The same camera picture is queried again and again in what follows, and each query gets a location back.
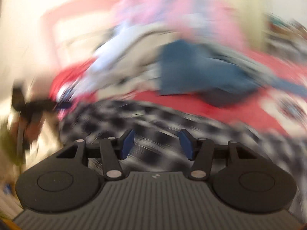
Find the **plaid cloth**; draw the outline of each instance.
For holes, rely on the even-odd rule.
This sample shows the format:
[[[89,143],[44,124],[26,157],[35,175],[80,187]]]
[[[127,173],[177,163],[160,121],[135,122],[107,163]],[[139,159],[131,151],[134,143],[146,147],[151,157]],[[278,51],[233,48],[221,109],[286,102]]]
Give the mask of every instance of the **plaid cloth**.
[[[206,137],[216,144],[241,142],[292,174],[298,190],[290,212],[307,222],[307,139],[259,134],[247,125],[231,127],[216,120],[175,111],[143,101],[101,100],[79,104],[60,123],[60,139],[69,143],[86,139],[120,137],[127,129],[136,131],[135,145],[127,159],[120,161],[123,171],[186,171],[192,166],[179,144],[177,132],[187,129],[195,138]],[[89,167],[101,173],[101,160],[91,159]],[[215,173],[225,165],[213,162]]]

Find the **blue gripper pad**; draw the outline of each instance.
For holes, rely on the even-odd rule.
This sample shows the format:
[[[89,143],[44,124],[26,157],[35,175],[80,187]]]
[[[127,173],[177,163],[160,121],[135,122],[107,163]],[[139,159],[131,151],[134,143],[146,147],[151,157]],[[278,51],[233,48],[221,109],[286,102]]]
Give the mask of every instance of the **blue gripper pad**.
[[[183,149],[183,152],[185,153],[185,156],[189,160],[193,160],[193,146],[189,138],[182,132],[178,132],[179,142]]]
[[[129,152],[130,152],[131,148],[133,147],[134,136],[135,136],[135,130],[132,130],[132,131],[130,131],[128,136],[123,141],[123,143],[122,143],[122,153],[121,153],[122,160],[126,159],[127,156],[129,155]]]

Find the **white cloth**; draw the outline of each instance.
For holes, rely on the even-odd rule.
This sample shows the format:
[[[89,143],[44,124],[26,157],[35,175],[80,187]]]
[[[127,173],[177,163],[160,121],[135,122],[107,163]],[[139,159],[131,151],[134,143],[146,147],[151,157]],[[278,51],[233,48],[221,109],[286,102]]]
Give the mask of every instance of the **white cloth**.
[[[136,25],[122,31],[95,52],[99,58],[78,80],[71,99],[139,76],[148,64],[156,62],[163,45],[177,39],[177,33],[161,23]]]

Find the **green object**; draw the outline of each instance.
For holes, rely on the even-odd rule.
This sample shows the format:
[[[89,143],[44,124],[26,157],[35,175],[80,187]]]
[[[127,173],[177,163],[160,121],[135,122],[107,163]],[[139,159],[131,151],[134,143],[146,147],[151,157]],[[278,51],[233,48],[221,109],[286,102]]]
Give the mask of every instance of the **green object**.
[[[7,122],[0,126],[0,148],[8,155],[10,161],[17,166],[24,164],[24,158],[17,156],[16,141],[11,136]]]

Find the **pink garment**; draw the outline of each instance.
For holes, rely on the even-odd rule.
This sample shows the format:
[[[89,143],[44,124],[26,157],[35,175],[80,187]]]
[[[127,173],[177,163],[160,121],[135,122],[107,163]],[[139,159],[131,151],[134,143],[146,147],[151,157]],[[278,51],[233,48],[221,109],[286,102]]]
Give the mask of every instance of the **pink garment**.
[[[224,0],[121,0],[114,7],[116,24],[161,21],[184,39],[200,34],[243,52],[246,41],[233,11]]]

